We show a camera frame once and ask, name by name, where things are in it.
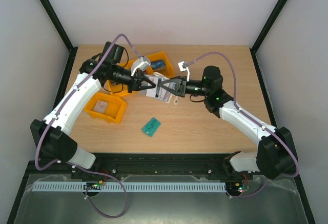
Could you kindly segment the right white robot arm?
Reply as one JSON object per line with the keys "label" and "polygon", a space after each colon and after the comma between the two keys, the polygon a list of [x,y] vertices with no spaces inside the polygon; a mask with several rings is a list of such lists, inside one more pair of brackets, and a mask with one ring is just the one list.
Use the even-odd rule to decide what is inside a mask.
{"label": "right white robot arm", "polygon": [[222,87],[223,77],[218,67],[205,67],[201,80],[186,76],[159,80],[157,87],[175,96],[202,96],[206,109],[216,117],[229,122],[257,147],[256,152],[235,152],[223,166],[226,177],[236,178],[242,171],[260,172],[268,179],[283,174],[299,174],[296,155],[290,148],[293,138],[290,131],[269,125],[242,108],[235,98]]}

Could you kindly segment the beige leather card holder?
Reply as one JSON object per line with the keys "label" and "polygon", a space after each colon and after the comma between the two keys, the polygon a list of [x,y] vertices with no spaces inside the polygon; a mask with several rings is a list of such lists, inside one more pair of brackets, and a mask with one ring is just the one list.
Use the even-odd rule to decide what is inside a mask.
{"label": "beige leather card holder", "polygon": [[174,105],[178,104],[178,97],[167,91],[166,89],[160,87],[158,84],[165,80],[169,80],[166,76],[155,72],[153,75],[146,75],[146,77],[156,84],[155,88],[146,89],[145,96],[151,97],[159,101],[163,101],[165,103],[173,102]]}

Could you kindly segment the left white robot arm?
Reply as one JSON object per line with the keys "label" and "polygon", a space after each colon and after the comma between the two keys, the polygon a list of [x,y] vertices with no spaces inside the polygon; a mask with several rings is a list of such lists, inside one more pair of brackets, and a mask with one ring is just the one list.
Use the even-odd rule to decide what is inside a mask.
{"label": "left white robot arm", "polygon": [[78,116],[88,101],[112,80],[126,85],[128,92],[154,88],[144,70],[151,62],[140,56],[131,69],[119,66],[124,47],[107,42],[103,52],[86,60],[70,90],[43,120],[35,119],[30,130],[36,144],[35,167],[42,171],[54,163],[68,163],[85,169],[92,168],[96,157],[80,148],[70,136]]}

